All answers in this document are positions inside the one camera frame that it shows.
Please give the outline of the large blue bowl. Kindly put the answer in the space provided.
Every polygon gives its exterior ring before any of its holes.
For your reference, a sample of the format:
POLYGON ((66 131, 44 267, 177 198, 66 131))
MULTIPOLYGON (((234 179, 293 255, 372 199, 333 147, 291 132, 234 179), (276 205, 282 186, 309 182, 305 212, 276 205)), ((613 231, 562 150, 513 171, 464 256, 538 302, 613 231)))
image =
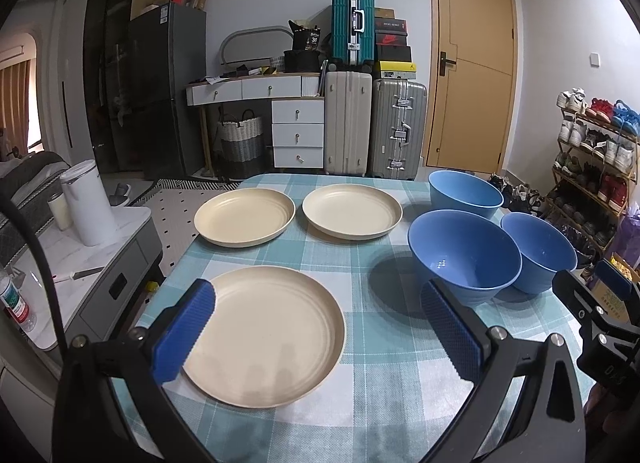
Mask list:
POLYGON ((522 254, 500 226, 459 210, 431 210, 416 217, 408 231, 416 283, 445 283, 464 306, 490 301, 510 287, 522 271, 522 254))

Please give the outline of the cream plate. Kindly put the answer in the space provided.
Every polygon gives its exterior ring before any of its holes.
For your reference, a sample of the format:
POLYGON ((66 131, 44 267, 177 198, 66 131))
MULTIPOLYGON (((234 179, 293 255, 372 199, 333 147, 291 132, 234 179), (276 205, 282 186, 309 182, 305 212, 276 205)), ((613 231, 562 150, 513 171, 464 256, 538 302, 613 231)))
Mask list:
POLYGON ((334 184, 306 195, 303 212, 314 228, 342 240, 383 237, 402 220, 402 206, 385 191, 357 184, 334 184))
POLYGON ((209 199, 193 223, 205 240, 229 249, 258 246, 281 235, 295 217, 296 205, 283 192, 236 189, 209 199))
POLYGON ((212 280, 213 315, 183 366, 203 393, 243 409, 271 409, 305 397, 340 362, 344 313, 303 272, 253 266, 212 280))

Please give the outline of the teal checked tablecloth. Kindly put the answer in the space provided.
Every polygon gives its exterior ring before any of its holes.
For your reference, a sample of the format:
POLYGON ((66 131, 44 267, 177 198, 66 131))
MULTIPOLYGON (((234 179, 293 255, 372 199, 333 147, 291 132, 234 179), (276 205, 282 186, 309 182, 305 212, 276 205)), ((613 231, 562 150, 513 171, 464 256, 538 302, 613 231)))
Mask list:
POLYGON ((454 371, 425 320, 408 246, 409 223, 430 207, 427 183, 375 179, 404 221, 370 242, 337 241, 297 215, 282 235, 250 249, 195 238, 146 306, 147 325, 198 278, 245 266, 282 266, 323 284, 343 310, 338 367, 320 387, 283 408, 236 409, 185 377, 166 391, 221 462, 415 462, 433 446, 471 386, 454 371))

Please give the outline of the purple bag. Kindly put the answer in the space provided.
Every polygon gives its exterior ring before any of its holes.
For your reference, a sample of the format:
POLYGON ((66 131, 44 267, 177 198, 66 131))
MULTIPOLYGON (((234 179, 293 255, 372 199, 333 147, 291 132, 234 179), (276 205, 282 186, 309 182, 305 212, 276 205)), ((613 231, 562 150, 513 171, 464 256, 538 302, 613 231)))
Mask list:
POLYGON ((623 258, 632 268, 639 265, 640 217, 638 206, 633 206, 618 225, 611 252, 623 258))

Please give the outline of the grey side cabinet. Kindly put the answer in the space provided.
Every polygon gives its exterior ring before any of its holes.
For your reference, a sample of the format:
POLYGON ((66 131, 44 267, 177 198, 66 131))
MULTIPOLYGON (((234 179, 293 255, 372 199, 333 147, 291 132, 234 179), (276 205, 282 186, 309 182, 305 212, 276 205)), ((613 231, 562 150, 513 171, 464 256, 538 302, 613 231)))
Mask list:
POLYGON ((97 341, 108 339, 137 288, 162 258, 150 209, 125 206, 113 214, 115 231, 99 245, 86 246, 74 229, 62 231, 55 224, 38 235, 53 275, 91 272, 55 284, 67 336, 81 333, 97 341))

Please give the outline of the wooden shoe rack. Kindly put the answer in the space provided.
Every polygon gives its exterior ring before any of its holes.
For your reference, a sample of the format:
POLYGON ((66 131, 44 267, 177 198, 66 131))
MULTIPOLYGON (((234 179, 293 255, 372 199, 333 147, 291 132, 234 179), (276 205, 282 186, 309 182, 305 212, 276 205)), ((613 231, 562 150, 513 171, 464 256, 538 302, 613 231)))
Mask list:
POLYGON ((562 109, 544 197, 551 217, 580 232, 599 252, 612 243, 639 188, 639 136, 625 123, 562 109))

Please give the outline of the patterned floor rug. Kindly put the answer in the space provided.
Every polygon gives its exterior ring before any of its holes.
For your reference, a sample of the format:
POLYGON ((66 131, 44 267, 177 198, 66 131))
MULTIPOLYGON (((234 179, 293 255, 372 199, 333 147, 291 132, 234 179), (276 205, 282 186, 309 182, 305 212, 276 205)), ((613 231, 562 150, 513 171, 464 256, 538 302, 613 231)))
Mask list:
POLYGON ((134 200, 132 205, 151 210, 163 257, 160 271, 168 277, 198 233, 193 218, 200 206, 214 197, 235 190, 239 183, 203 180, 160 179, 134 200))

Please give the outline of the white electric kettle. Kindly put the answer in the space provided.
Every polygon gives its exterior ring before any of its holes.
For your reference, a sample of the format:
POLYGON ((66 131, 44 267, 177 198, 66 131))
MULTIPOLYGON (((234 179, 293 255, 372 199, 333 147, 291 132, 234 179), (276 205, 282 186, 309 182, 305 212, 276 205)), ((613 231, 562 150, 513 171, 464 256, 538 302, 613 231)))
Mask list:
POLYGON ((60 176, 63 194, 80 240, 86 246, 104 243, 116 230, 110 202, 95 160, 85 160, 60 176))

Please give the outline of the small plastic bottle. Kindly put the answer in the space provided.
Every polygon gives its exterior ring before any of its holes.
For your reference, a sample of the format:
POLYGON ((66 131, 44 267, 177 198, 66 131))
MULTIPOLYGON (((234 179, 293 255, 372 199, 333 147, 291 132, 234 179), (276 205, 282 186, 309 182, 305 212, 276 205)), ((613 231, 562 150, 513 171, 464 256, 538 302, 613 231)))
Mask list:
POLYGON ((26 299, 17 290, 12 277, 4 270, 1 270, 1 301, 9 310, 12 318, 25 332, 34 330, 36 316, 30 309, 26 299))

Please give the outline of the silver hard suitcase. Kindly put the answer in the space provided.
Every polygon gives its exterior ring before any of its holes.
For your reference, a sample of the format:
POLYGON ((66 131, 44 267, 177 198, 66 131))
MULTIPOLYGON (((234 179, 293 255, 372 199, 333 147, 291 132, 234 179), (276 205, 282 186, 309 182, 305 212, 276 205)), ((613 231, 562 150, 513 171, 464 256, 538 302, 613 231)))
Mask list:
POLYGON ((420 166, 427 88, 404 79, 373 83, 369 173, 412 180, 420 166))

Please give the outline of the woven laundry basket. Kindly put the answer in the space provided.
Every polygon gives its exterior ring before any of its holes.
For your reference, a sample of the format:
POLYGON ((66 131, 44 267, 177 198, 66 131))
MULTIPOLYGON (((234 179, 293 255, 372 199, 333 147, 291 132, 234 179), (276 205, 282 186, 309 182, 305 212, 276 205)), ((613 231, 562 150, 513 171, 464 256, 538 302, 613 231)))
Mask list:
POLYGON ((223 119, 218 123, 224 176, 247 179, 265 169, 264 130, 262 117, 246 109, 238 120, 223 119))

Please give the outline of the beige hard suitcase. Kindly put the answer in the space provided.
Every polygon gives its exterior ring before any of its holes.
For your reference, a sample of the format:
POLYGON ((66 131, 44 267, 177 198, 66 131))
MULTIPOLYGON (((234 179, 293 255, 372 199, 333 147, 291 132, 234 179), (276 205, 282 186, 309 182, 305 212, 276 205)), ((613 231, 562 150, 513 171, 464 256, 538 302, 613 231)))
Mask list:
POLYGON ((324 168, 329 174, 366 175, 371 128, 372 76, 334 71, 324 93, 324 168))

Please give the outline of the white drawer desk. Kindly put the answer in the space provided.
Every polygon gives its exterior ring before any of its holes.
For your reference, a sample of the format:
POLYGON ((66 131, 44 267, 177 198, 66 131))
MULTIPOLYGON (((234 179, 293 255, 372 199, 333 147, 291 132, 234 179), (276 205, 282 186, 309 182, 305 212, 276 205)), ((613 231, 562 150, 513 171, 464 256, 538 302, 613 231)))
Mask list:
POLYGON ((186 102, 204 107, 224 102, 269 101, 276 168, 324 166, 324 98, 317 73, 249 75, 186 87, 186 102))

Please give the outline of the wooden door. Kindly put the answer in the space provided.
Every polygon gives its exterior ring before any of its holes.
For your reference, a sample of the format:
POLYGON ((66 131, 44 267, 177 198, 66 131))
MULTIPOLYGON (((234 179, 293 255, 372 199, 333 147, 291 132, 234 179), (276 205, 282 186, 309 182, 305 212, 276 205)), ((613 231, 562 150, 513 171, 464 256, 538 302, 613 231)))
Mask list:
POLYGON ((431 0, 423 155, 431 168, 499 171, 518 71, 514 0, 431 0))

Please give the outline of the black refrigerator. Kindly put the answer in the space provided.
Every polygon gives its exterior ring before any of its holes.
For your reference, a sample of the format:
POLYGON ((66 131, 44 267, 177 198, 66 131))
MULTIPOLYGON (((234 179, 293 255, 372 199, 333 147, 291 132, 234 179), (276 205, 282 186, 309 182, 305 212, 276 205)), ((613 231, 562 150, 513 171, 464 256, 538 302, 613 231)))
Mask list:
POLYGON ((146 178, 188 178, 204 166, 186 87, 206 73, 206 15, 166 3, 130 21, 130 104, 146 178))

